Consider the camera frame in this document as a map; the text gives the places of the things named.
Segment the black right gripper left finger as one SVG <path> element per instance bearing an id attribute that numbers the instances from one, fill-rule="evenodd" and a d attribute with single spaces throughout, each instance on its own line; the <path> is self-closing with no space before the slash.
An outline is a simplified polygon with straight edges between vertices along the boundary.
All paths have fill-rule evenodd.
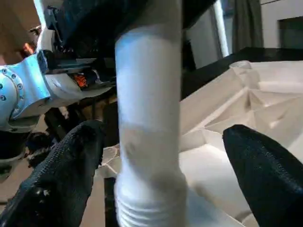
<path id="1" fill-rule="evenodd" d="M 2 227 L 78 227 L 102 161 L 99 120 L 72 129 L 24 180 L 0 215 Z"/>

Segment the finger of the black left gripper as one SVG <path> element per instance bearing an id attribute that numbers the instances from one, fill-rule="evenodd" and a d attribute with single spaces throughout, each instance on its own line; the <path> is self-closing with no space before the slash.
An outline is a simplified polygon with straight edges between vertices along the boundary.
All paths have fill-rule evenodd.
<path id="1" fill-rule="evenodd" d="M 188 29 L 194 25 L 198 19 L 214 5 L 216 0 L 183 0 L 182 18 L 183 29 Z"/>
<path id="2" fill-rule="evenodd" d="M 111 42 L 125 33 L 177 40 L 175 0 L 72 0 L 71 41 Z"/>

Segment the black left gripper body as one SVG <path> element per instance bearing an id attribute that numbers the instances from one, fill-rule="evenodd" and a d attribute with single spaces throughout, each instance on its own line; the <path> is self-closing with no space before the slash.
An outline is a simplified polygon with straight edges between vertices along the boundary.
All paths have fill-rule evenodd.
<path id="1" fill-rule="evenodd" d="M 112 14 L 114 0 L 64 0 L 47 5 L 47 28 L 54 31 L 51 72 L 64 72 L 81 90 L 116 85 Z"/>

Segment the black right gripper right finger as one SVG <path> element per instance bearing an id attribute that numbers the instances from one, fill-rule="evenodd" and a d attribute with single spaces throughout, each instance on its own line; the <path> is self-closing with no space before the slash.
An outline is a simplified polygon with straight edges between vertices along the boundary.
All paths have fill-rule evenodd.
<path id="1" fill-rule="evenodd" d="M 303 165 L 272 138 L 245 125 L 223 131 L 240 189 L 261 227 L 303 225 Z"/>

